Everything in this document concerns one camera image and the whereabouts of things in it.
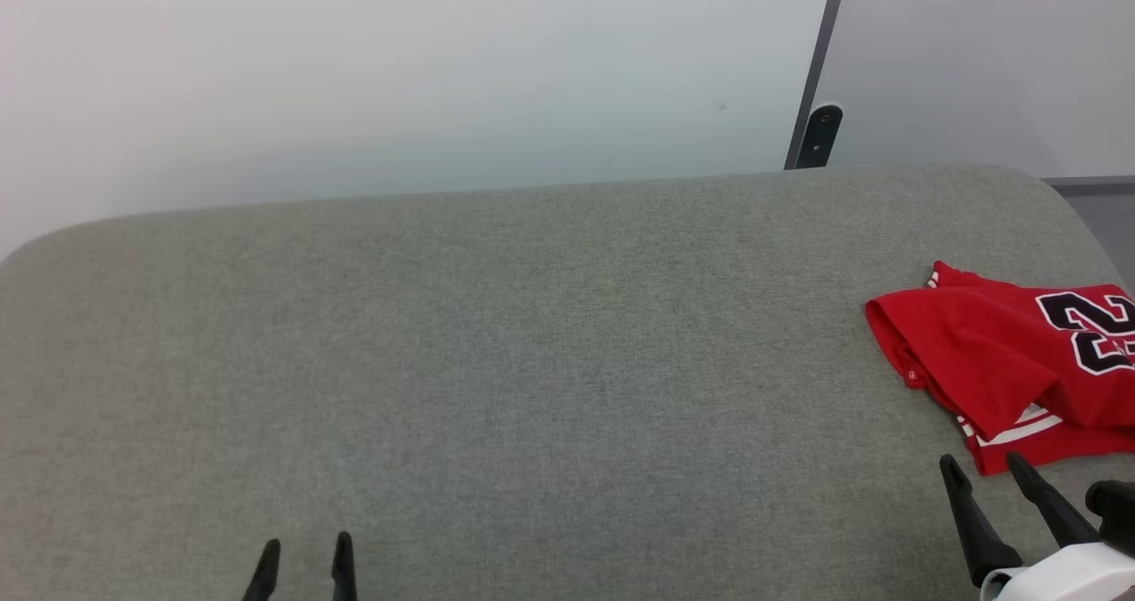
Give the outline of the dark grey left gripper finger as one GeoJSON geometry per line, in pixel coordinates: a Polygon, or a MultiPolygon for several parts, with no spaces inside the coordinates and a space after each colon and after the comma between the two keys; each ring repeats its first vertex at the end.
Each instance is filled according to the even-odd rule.
{"type": "Polygon", "coordinates": [[[337,535],[333,555],[333,601],[358,601],[356,553],[353,539],[346,531],[337,535]]]}
{"type": "Polygon", "coordinates": [[[239,601],[270,601],[277,585],[280,556],[280,540],[272,539],[267,541],[247,589],[245,589],[239,601]]]}

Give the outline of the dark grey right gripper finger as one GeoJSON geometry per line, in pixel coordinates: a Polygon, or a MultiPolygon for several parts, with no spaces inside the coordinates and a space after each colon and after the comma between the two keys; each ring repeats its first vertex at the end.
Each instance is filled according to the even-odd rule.
{"type": "Polygon", "coordinates": [[[1041,513],[1059,548],[1101,542],[1095,526],[1056,486],[1043,479],[1025,456],[1009,452],[1006,464],[1022,490],[1022,496],[1041,513]]]}
{"type": "Polygon", "coordinates": [[[985,578],[998,569],[1022,567],[1024,560],[1017,549],[998,536],[985,513],[973,496],[970,480],[950,452],[939,460],[950,511],[962,549],[970,583],[981,589],[985,578]]]}

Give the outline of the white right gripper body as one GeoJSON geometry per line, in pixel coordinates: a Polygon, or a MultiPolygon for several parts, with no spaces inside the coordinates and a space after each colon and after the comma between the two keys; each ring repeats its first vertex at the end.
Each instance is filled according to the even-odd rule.
{"type": "Polygon", "coordinates": [[[1135,558],[1102,542],[1065,547],[1033,566],[993,570],[980,601],[1135,601],[1135,558]]]}

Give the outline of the red and white jersey garment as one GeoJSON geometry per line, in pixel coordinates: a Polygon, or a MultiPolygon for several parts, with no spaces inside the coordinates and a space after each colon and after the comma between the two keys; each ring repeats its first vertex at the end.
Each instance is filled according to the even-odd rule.
{"type": "Polygon", "coordinates": [[[1135,452],[1135,299],[1117,285],[1026,287],[938,261],[865,318],[905,386],[950,412],[982,476],[1135,452]]]}

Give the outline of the grey fabric sofa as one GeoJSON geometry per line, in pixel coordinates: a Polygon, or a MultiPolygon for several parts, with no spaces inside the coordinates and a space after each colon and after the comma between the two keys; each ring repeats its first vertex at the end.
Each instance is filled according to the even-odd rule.
{"type": "Polygon", "coordinates": [[[0,601],[966,601],[864,316],[933,261],[1120,283],[1006,168],[216,208],[0,262],[0,601]]]}

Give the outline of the grey baseboard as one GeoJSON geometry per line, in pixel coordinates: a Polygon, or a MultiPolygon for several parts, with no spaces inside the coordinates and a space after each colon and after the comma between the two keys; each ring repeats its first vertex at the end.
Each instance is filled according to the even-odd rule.
{"type": "Polygon", "coordinates": [[[1043,178],[1065,197],[1135,196],[1135,176],[1043,178]]]}

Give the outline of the black wall bracket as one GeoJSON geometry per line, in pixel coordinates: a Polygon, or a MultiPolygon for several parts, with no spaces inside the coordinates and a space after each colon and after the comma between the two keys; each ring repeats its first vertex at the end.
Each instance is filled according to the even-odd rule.
{"type": "Polygon", "coordinates": [[[826,168],[843,119],[843,109],[836,104],[819,105],[808,117],[793,169],[826,168]]]}

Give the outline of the grey wall post strip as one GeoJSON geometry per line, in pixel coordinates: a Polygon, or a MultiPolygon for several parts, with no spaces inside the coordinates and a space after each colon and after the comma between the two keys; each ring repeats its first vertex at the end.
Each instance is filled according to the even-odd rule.
{"type": "Polygon", "coordinates": [[[815,46],[812,49],[812,60],[808,65],[805,87],[802,87],[797,120],[794,120],[794,129],[792,129],[789,149],[787,149],[787,160],[784,160],[785,170],[798,168],[800,153],[802,153],[802,147],[805,147],[805,137],[808,125],[810,125],[812,108],[815,105],[816,92],[818,92],[819,75],[822,75],[824,64],[826,64],[830,41],[834,34],[841,2],[842,0],[826,0],[824,5],[822,19],[819,19],[818,39],[816,39],[815,46]]]}

